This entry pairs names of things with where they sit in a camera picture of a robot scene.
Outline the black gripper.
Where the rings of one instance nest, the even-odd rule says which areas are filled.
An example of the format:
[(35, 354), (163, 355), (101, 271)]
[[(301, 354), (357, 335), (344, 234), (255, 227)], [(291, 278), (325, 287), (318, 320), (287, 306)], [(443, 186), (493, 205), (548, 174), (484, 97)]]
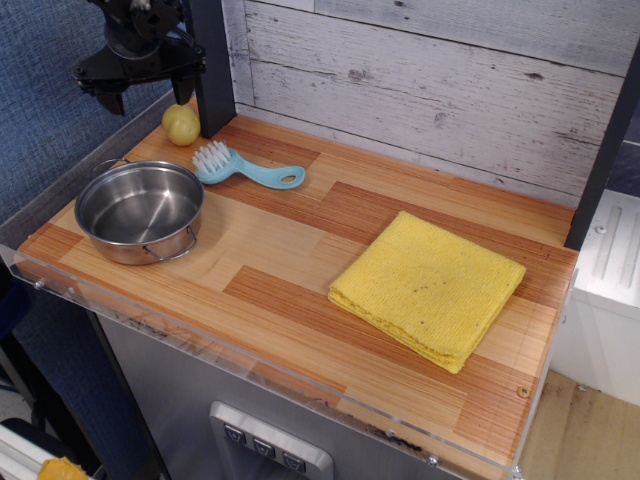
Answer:
[(167, 37), (145, 58), (124, 58), (104, 47), (80, 61), (72, 75), (107, 111), (124, 116), (122, 93), (130, 86), (170, 80), (176, 103), (185, 105), (193, 96), (197, 77), (205, 71), (202, 46), (183, 37)]

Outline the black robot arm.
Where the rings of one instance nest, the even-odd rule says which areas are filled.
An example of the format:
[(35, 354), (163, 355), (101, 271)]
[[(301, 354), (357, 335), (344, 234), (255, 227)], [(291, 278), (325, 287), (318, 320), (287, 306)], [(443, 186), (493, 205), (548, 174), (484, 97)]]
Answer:
[(175, 100), (189, 101), (196, 80), (206, 71), (205, 49), (181, 28), (180, 1), (95, 1), (104, 15), (106, 46), (80, 61), (73, 77), (82, 92), (110, 113), (124, 113), (122, 94), (129, 87), (169, 80)]

